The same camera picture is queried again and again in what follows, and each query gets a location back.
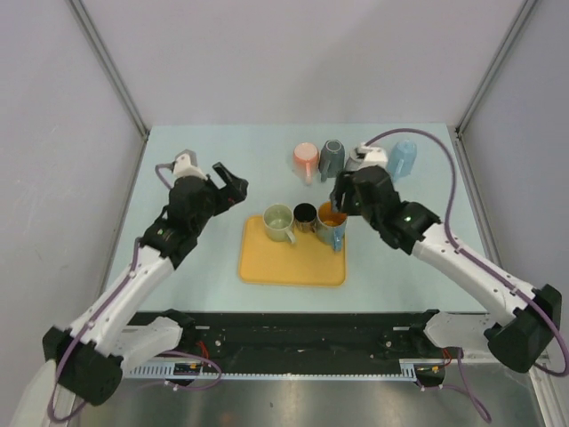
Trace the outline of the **blue butterfly mug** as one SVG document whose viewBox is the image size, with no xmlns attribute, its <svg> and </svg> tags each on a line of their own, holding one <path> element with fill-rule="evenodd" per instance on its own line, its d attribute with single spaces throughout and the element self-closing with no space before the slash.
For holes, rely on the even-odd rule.
<svg viewBox="0 0 569 427">
<path fill-rule="evenodd" d="M 317 209 L 317 237 L 334 252 L 340 252 L 343 248 L 347 219 L 346 214 L 333 210 L 330 201 L 324 202 Z"/>
</svg>

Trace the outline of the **brown dark mug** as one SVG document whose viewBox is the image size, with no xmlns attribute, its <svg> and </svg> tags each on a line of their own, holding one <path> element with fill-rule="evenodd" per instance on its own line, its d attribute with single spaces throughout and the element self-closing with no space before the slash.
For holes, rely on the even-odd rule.
<svg viewBox="0 0 569 427">
<path fill-rule="evenodd" d="M 315 232 L 317 228 L 317 210 L 310 203 L 300 203 L 293 209 L 296 229 L 303 233 Z"/>
</svg>

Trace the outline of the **light green mug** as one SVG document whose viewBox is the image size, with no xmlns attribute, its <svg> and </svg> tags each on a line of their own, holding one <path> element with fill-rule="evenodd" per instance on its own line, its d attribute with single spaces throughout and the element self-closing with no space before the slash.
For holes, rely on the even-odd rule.
<svg viewBox="0 0 569 427">
<path fill-rule="evenodd" d="M 287 205 L 274 204 L 269 206 L 262 215 L 264 230 L 268 238 L 274 242 L 287 242 L 294 245 L 294 216 Z"/>
</svg>

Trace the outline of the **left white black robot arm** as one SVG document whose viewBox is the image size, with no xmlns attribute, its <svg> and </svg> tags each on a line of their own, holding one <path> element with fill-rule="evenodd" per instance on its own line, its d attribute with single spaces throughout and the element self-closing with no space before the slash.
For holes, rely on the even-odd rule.
<svg viewBox="0 0 569 427">
<path fill-rule="evenodd" d="M 219 188 L 193 164 L 169 166 L 176 180 L 167 204 L 143 236 L 114 284 L 65 328 L 51 327 L 42 340 L 45 363 L 22 394 L 13 426 L 66 423 L 86 405 L 99 406 L 116 391 L 124 373 L 172 350 L 189 354 L 196 333 L 175 319 L 160 316 L 118 339 L 148 295 L 181 265 L 196 247 L 206 223 L 245 201 L 248 182 L 222 163 L 213 166 L 224 182 Z"/>
</svg>

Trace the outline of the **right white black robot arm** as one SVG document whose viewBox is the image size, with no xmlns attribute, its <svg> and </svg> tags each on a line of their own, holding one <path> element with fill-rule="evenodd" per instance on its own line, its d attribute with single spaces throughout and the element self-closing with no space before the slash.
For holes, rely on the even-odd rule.
<svg viewBox="0 0 569 427">
<path fill-rule="evenodd" d="M 553 340 L 568 352 L 559 331 L 562 295 L 555 287 L 536 288 L 471 252 L 427 207 L 401 200 L 382 167 L 340 173 L 330 200 L 338 212 L 362 217 L 389 247 L 434 267 L 483 305 L 493 317 L 484 331 L 488 350 L 504 366 L 528 372 Z"/>
</svg>

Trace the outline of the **light grey mug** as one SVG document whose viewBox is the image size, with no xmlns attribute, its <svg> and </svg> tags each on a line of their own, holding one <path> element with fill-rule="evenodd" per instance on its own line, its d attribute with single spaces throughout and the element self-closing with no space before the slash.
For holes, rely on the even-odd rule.
<svg viewBox="0 0 569 427">
<path fill-rule="evenodd" d="M 362 161 L 364 160 L 364 157 L 365 157 L 365 155 L 360 152 L 359 147 L 353 148 L 346 155 L 346 162 L 344 165 L 344 171 L 355 172 L 360 167 Z"/>
</svg>

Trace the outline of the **dark grey mug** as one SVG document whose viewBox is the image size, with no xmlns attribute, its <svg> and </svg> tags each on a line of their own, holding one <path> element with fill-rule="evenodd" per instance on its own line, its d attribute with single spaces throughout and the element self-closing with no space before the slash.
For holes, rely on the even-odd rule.
<svg viewBox="0 0 569 427">
<path fill-rule="evenodd" d="M 343 170 L 345 161 L 345 148 L 338 140 L 328 140 L 320 150 L 318 171 L 320 181 L 335 179 Z"/>
</svg>

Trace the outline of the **pink mug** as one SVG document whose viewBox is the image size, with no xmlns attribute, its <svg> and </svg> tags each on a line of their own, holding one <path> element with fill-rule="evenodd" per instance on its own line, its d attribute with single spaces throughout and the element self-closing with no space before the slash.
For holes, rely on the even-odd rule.
<svg viewBox="0 0 569 427">
<path fill-rule="evenodd" d="M 316 145 L 303 142 L 293 150 L 293 166 L 296 174 L 306 185 L 311 185 L 317 174 L 319 151 Z"/>
</svg>

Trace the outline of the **light blue mug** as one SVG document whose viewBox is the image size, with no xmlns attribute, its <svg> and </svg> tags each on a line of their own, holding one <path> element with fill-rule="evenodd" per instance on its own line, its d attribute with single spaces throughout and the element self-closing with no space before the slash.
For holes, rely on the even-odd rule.
<svg viewBox="0 0 569 427">
<path fill-rule="evenodd" d="M 396 143 L 389 153 L 387 171 L 393 182 L 411 174 L 417 157 L 417 144 L 414 141 L 403 140 Z"/>
</svg>

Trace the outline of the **yellow tray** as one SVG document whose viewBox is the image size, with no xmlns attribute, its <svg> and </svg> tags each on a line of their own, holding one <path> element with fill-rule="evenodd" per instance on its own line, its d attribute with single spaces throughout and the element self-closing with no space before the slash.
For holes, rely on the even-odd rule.
<svg viewBox="0 0 569 427">
<path fill-rule="evenodd" d="M 294 244 L 271 240 L 259 215 L 244 223 L 238 275 L 249 284 L 338 287 L 348 275 L 348 250 L 335 252 L 313 233 Z"/>
</svg>

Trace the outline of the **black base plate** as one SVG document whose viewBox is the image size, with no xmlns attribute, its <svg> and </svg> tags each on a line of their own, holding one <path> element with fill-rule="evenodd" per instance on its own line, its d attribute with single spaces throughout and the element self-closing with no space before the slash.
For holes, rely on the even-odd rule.
<svg viewBox="0 0 569 427">
<path fill-rule="evenodd" d="M 433 310 L 423 313 L 199 313 L 168 310 L 180 322 L 180 343 L 155 359 L 191 359 L 220 375 L 246 374 L 380 374 L 394 373 L 399 359 L 453 362 L 459 352 L 434 344 L 424 333 Z M 417 374 L 437 385 L 442 374 Z"/>
</svg>

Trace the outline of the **left aluminium frame post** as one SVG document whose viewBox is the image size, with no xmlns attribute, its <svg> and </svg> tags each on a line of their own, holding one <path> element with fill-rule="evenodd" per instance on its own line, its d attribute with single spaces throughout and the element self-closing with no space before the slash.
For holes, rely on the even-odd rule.
<svg viewBox="0 0 569 427">
<path fill-rule="evenodd" d="M 67 0 L 66 4 L 137 134 L 146 141 L 149 135 L 148 126 L 84 1 Z"/>
</svg>

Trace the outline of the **aluminium frame post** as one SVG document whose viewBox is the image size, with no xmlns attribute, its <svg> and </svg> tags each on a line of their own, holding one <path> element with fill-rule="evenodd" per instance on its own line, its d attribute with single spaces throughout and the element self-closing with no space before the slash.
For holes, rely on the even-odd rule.
<svg viewBox="0 0 569 427">
<path fill-rule="evenodd" d="M 513 21 L 509 24 L 504 37 L 491 58 L 482 79 L 470 98 L 467 107 L 454 127 L 454 132 L 459 138 L 461 138 L 468 129 L 473 116 L 476 114 L 485 96 L 491 90 L 495 80 L 505 66 L 508 57 L 513 52 L 517 42 L 524 33 L 525 28 L 540 5 L 540 0 L 524 0 L 521 3 Z"/>
<path fill-rule="evenodd" d="M 67 0 L 66 4 L 137 134 L 146 141 L 149 135 L 148 126 L 84 1 Z"/>
</svg>

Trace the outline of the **right aluminium frame post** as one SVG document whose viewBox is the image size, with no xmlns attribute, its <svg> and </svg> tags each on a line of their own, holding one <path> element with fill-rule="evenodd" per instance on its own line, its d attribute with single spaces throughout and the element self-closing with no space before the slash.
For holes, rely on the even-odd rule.
<svg viewBox="0 0 569 427">
<path fill-rule="evenodd" d="M 485 96 L 491 90 L 495 80 L 505 66 L 508 57 L 513 52 L 517 42 L 524 33 L 525 28 L 540 5 L 540 0 L 524 0 L 521 3 L 513 21 L 509 24 L 504 37 L 491 58 L 482 79 L 470 98 L 467 107 L 454 127 L 454 132 L 459 138 L 461 138 L 468 129 L 473 116 L 476 114 Z"/>
</svg>

